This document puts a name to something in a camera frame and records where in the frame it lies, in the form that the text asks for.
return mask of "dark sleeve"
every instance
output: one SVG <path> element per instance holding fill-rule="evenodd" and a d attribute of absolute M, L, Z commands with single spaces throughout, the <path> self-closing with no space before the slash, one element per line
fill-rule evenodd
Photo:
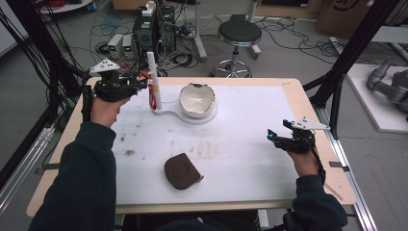
<path fill-rule="evenodd" d="M 324 192 L 319 176 L 299 177 L 296 186 L 293 209 L 306 230 L 342 230 L 347 224 L 346 212 L 336 197 Z"/>
<path fill-rule="evenodd" d="M 114 230 L 115 132 L 84 122 L 29 230 Z"/>

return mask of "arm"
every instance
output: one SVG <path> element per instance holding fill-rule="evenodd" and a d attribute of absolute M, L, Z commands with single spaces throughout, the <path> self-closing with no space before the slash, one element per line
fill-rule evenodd
<path fill-rule="evenodd" d="M 81 124 L 61 157 L 60 171 L 29 230 L 114 230 L 115 156 L 112 124 L 126 100 L 94 98 L 92 121 Z"/>
<path fill-rule="evenodd" d="M 347 215 L 339 201 L 324 191 L 318 176 L 316 159 L 311 152 L 296 154 L 288 152 L 299 175 L 296 180 L 297 198 L 293 209 L 306 230 L 342 230 L 347 224 Z"/>

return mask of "white bowl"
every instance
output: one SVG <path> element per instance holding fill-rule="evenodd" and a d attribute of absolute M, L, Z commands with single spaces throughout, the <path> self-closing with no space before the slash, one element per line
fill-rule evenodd
<path fill-rule="evenodd" d="M 216 95 L 205 84 L 191 83 L 181 89 L 179 101 L 184 114 L 201 118 L 211 113 Z"/>

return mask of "concrete floor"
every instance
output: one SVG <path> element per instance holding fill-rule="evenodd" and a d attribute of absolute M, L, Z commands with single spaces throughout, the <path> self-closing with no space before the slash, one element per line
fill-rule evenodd
<path fill-rule="evenodd" d="M 80 9 L 57 15 L 75 59 L 84 68 L 99 62 L 95 55 L 91 55 L 84 49 L 93 51 L 97 43 L 109 40 L 109 37 L 96 36 L 103 30 L 109 30 L 102 24 L 124 23 L 122 27 L 116 29 L 117 33 L 126 33 L 133 27 L 133 16 L 115 12 L 109 1 L 104 2 L 100 9 L 96 13 Z M 169 70 L 168 76 L 205 77 L 219 61 L 230 58 L 233 48 L 219 41 L 217 37 L 211 36 L 217 33 L 217 25 L 217 19 L 214 17 L 201 19 L 202 28 L 209 26 L 202 33 L 207 35 L 203 37 L 203 43 L 208 59 L 198 63 L 194 68 L 179 67 Z M 298 32 L 309 37 L 308 44 L 328 41 L 328 37 L 316 34 L 313 21 L 297 20 L 294 26 Z M 334 57 L 323 56 L 317 49 L 307 50 L 307 52 L 320 57 L 325 62 L 297 49 L 278 46 L 276 42 L 297 47 L 301 38 L 294 36 L 290 31 L 271 32 L 271 35 L 263 32 L 259 43 L 262 55 L 257 60 L 253 59 L 250 52 L 244 50 L 240 52 L 240 60 L 251 67 L 253 77 L 296 78 L 302 84 L 306 84 L 326 73 L 336 61 Z M 340 42 L 346 44 L 346 40 L 340 40 Z M 362 59 L 358 62 L 368 59 L 381 64 L 387 57 L 392 57 L 397 65 L 407 65 L 394 51 L 377 43 L 366 48 L 361 56 Z M 44 111 L 46 94 L 45 86 L 18 48 L 0 58 L 0 66 L 0 121 L 2 121 L 0 167 L 3 167 Z M 51 151 L 60 134 L 55 135 L 36 167 L 40 166 L 45 154 Z M 344 81 L 339 136 L 378 230 L 407 230 L 408 200 L 405 199 L 405 195 L 408 194 L 408 187 L 403 177 L 408 173 L 408 135 L 377 132 L 350 84 Z M 0 217 L 0 230 L 28 228 L 31 219 L 27 217 L 25 210 L 40 179 L 40 175 L 34 173 L 35 168 Z M 348 213 L 354 214 L 351 208 L 346 209 Z M 280 224 L 283 213 L 284 211 L 281 210 L 268 210 L 269 224 Z M 344 230 L 360 229 L 358 220 L 354 217 L 349 218 L 349 225 L 344 228 Z"/>

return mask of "brown pouch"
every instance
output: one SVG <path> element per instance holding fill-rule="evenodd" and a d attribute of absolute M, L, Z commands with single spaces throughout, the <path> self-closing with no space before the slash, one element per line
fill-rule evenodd
<path fill-rule="evenodd" d="M 185 190 L 203 178 L 186 153 L 168 159 L 165 163 L 165 173 L 170 184 L 177 190 Z"/>

